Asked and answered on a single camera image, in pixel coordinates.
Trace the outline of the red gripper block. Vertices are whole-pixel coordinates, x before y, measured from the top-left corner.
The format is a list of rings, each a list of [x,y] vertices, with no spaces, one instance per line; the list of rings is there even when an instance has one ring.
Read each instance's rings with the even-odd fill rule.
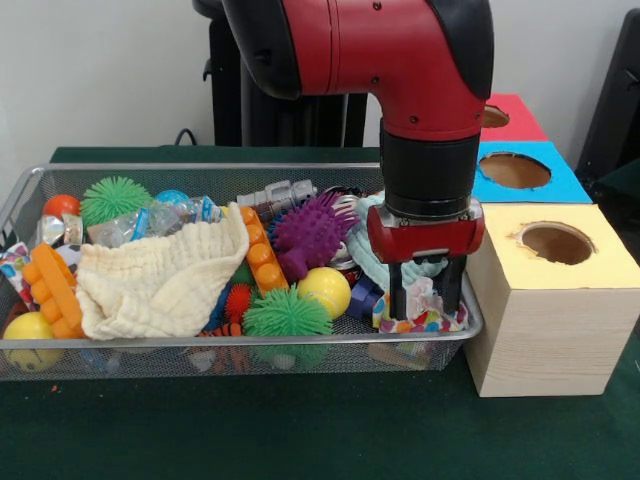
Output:
[[[390,317],[406,318],[406,291],[402,284],[402,264],[411,260],[443,256],[450,258],[444,271],[443,307],[456,313],[466,257],[478,250],[485,231],[484,212],[476,198],[460,215],[446,219],[415,220],[398,217],[384,204],[367,212],[367,233],[373,253],[389,264]]]

